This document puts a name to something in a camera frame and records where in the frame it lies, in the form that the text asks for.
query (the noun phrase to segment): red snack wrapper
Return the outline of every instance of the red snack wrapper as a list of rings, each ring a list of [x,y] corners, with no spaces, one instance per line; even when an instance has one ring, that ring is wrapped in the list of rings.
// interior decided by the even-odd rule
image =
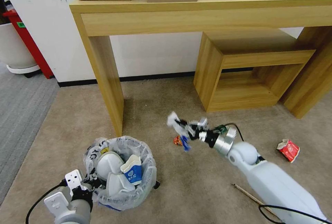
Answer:
[[[173,143],[178,145],[178,146],[182,146],[182,141],[181,141],[181,137],[177,136],[173,139]]]
[[[290,139],[283,139],[283,141],[278,144],[277,150],[290,162],[294,162],[300,152],[300,147],[294,144]]]

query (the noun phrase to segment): black baseboard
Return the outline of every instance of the black baseboard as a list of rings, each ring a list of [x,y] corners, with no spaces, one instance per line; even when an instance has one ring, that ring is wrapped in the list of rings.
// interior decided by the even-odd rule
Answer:
[[[229,69],[222,70],[222,73],[250,71],[252,69],[253,69],[252,67],[249,67],[249,68],[229,68]],[[139,76],[120,77],[120,81],[121,82],[126,82],[126,81],[156,80],[156,79],[189,77],[189,76],[194,76],[194,75],[195,75],[195,71],[181,72],[181,73],[171,73],[171,74],[139,75]],[[91,84],[97,84],[97,80],[58,82],[59,87],[82,86],[82,85],[91,85]]]

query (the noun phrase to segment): plastic bag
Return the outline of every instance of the plastic bag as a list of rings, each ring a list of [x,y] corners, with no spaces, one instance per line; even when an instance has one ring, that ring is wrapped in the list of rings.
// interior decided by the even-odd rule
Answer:
[[[107,149],[118,153],[124,162],[132,154],[141,157],[142,183],[137,185],[134,191],[120,192],[112,197],[107,195],[105,189],[98,188],[94,191],[93,200],[118,211],[139,206],[147,198],[157,179],[156,162],[153,159],[150,148],[146,143],[129,136],[109,140],[106,138],[96,139],[84,155],[84,163],[88,176],[95,168],[98,158]]]

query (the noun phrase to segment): wooden desk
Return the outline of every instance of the wooden desk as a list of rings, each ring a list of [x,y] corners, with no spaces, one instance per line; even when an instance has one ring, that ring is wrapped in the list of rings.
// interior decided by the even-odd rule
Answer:
[[[117,136],[123,94],[109,35],[304,26],[299,45],[317,51],[282,101],[301,118],[332,85],[332,0],[75,0],[70,9]]]

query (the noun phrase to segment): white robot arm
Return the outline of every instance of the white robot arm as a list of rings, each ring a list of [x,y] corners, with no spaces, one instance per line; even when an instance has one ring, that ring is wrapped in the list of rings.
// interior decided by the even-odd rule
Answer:
[[[207,120],[187,123],[172,113],[167,124],[190,139],[199,138],[207,142],[225,156],[247,177],[249,185],[263,202],[272,207],[273,212],[286,224],[321,224],[330,223],[320,210],[313,196],[277,165],[266,161],[247,143],[234,144],[237,130],[230,127],[224,134],[209,130]]]

